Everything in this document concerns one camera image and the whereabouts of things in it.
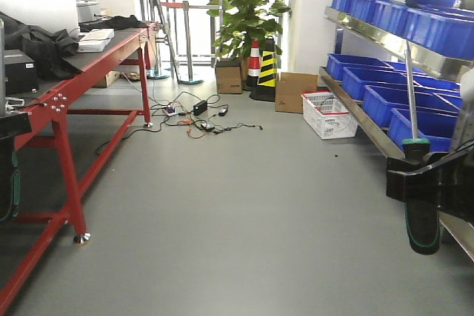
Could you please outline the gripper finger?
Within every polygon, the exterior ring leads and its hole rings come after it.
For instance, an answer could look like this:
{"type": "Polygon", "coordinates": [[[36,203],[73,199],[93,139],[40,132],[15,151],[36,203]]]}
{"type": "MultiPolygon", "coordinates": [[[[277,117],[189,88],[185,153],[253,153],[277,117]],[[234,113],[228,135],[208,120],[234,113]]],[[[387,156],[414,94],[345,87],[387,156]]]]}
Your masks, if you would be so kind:
{"type": "Polygon", "coordinates": [[[424,202],[439,210],[442,168],[431,165],[440,161],[444,153],[414,151],[403,158],[387,158],[386,196],[402,202],[424,202]]]}
{"type": "Polygon", "coordinates": [[[0,138],[9,138],[32,132],[27,112],[14,112],[1,117],[0,138]]]}

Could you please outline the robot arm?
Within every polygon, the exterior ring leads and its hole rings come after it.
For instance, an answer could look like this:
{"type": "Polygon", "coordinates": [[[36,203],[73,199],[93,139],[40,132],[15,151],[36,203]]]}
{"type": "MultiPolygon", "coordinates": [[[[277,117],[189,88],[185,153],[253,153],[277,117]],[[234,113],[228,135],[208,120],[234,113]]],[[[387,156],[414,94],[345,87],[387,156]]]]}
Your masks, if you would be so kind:
{"type": "Polygon", "coordinates": [[[433,137],[405,138],[404,157],[387,159],[387,196],[421,203],[473,222],[473,71],[461,77],[462,107],[449,152],[432,150],[433,137]]]}

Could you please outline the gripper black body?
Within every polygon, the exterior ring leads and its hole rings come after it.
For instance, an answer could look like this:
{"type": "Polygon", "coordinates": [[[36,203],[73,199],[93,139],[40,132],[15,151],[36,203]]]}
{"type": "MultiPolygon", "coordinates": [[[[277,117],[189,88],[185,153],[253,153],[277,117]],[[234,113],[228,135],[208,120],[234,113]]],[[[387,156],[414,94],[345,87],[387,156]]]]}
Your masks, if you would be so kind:
{"type": "Polygon", "coordinates": [[[441,203],[438,209],[473,225],[473,139],[442,155],[441,203]]]}

